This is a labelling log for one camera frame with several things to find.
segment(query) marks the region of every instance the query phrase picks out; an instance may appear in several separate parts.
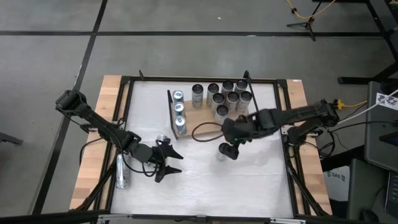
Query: concrete floor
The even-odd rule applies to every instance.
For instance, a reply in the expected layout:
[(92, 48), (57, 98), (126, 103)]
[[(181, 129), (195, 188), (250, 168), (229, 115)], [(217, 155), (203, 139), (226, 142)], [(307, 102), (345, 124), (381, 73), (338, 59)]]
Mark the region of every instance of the concrete floor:
[[(294, 2), (302, 15), (316, 7)], [(101, 0), (0, 0), (0, 30), (91, 31)], [(300, 22), (281, 0), (109, 0), (102, 31), (199, 30), (297, 32)], [(377, 32), (364, 4), (334, 4), (315, 32)], [(0, 36), (0, 131), (24, 140), (0, 144), (0, 216), (30, 213), (61, 115), (55, 100), (72, 88), (88, 36)], [(342, 86), (338, 76), (372, 77), (394, 61), (382, 38), (97, 37), (81, 92), (95, 107), (104, 75), (241, 77), (303, 80), (308, 103), (366, 99), (366, 86)], [(341, 117), (352, 110), (344, 110)], [(364, 120), (360, 117), (352, 123)], [(343, 144), (363, 143), (364, 126), (339, 132)], [(322, 146), (328, 136), (318, 139)], [(71, 124), (45, 202), (45, 213), (68, 210), (86, 134)], [(336, 153), (344, 149), (337, 145)]]

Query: soda can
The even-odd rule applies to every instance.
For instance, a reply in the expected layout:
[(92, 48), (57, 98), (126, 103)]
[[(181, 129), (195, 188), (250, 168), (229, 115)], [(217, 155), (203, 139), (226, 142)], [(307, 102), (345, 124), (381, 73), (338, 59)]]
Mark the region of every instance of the soda can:
[(243, 91), (246, 90), (247, 87), (248, 87), (248, 83), (246, 80), (238, 80), (236, 82), (234, 92), (236, 92), (237, 94), (240, 95)]
[[(129, 156), (124, 155), (124, 160), (129, 162)], [(116, 188), (125, 189), (129, 186), (129, 169), (123, 161), (122, 154), (118, 154), (116, 158)]]
[(214, 121), (219, 124), (223, 124), (225, 118), (228, 117), (228, 108), (224, 105), (218, 106), (216, 113), (214, 114)]
[(174, 104), (174, 113), (176, 116), (185, 116), (185, 105), (181, 102)]
[(250, 104), (252, 95), (248, 91), (243, 91), (239, 97), (238, 105), (236, 106), (236, 111), (239, 113), (245, 113)]
[(226, 97), (226, 95), (230, 92), (232, 92), (234, 89), (234, 83), (227, 80), (223, 82), (223, 85), (221, 87), (221, 94)]
[(211, 101), (211, 110), (215, 113), (218, 106), (224, 105), (225, 97), (221, 93), (215, 93)]
[(195, 109), (201, 108), (203, 103), (203, 86), (201, 84), (195, 84), (192, 87), (192, 106)]
[(177, 116), (175, 119), (175, 127), (179, 135), (183, 136), (187, 134), (187, 126), (185, 125), (185, 118), (183, 116)]
[(207, 87), (207, 97), (206, 97), (207, 107), (211, 108), (211, 102), (213, 101), (213, 95), (218, 93), (219, 90), (220, 90), (220, 88), (215, 83), (210, 83), (210, 85)]
[(228, 107), (228, 111), (235, 111), (236, 105), (239, 101), (239, 95), (235, 92), (228, 93), (226, 96), (225, 106)]
[(175, 90), (173, 92), (173, 102), (174, 103), (176, 103), (176, 102), (183, 103), (184, 102), (184, 94), (182, 93), (181, 90)]

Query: white label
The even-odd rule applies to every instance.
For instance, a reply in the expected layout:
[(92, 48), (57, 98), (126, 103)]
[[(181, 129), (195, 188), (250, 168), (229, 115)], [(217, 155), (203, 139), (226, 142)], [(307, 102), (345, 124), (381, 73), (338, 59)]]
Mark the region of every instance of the white label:
[(393, 97), (393, 96), (388, 96), (388, 95), (384, 95), (381, 93), (377, 93), (376, 95), (376, 103), (380, 102), (384, 100), (382, 103), (380, 103), (380, 106), (385, 106), (394, 110), (398, 110), (398, 98)]

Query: power cord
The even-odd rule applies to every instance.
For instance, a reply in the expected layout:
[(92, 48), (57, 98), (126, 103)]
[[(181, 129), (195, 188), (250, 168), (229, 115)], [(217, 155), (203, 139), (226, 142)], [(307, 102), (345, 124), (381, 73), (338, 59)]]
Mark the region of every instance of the power cord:
[(324, 7), (321, 11), (315, 13), (314, 15), (311, 16), (300, 16), (297, 13), (297, 9), (293, 7), (293, 4), (290, 2), (290, 0), (286, 0), (290, 6), (290, 9), (292, 10), (292, 12), (294, 12), (294, 14), (296, 14), (297, 17), (301, 18), (301, 19), (309, 19), (309, 18), (313, 18), (315, 16), (318, 16), (319, 14), (321, 14), (324, 10), (326, 10), (327, 8), (329, 8), (329, 6), (331, 6), (333, 3), (335, 3), (336, 0), (333, 0), (331, 3), (329, 3), (329, 5), (327, 5), (326, 7)]

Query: black-lidded can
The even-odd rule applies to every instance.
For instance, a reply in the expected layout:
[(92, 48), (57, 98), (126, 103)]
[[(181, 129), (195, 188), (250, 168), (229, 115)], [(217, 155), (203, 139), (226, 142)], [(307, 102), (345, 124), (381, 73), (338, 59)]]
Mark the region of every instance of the black-lidded can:
[(236, 92), (237, 94), (240, 95), (243, 91), (246, 90), (247, 87), (248, 87), (248, 83), (246, 80), (238, 80), (236, 82), (234, 92)]
[(236, 106), (236, 111), (239, 113), (245, 113), (248, 109), (252, 98), (252, 94), (249, 91), (243, 91), (239, 97), (238, 105)]
[(203, 103), (203, 86), (201, 84), (195, 84), (192, 87), (192, 106), (196, 109), (201, 108)]
[(221, 93), (215, 93), (211, 101), (211, 110), (216, 112), (218, 106), (224, 105), (225, 97)]
[(219, 124), (223, 124), (225, 118), (228, 117), (228, 108), (224, 105), (218, 106), (214, 115), (214, 121)]
[(210, 83), (210, 85), (207, 87), (207, 97), (206, 97), (207, 107), (211, 108), (211, 102), (213, 101), (213, 95), (218, 93), (219, 90), (220, 90), (220, 88), (215, 83)]
[(226, 96), (225, 106), (228, 107), (229, 112), (235, 111), (238, 101), (239, 94), (235, 92), (228, 93), (228, 95)]
[(234, 83), (227, 80), (224, 81), (221, 87), (221, 94), (224, 95), (226, 97), (226, 95), (228, 95), (228, 93), (232, 92), (234, 90)]

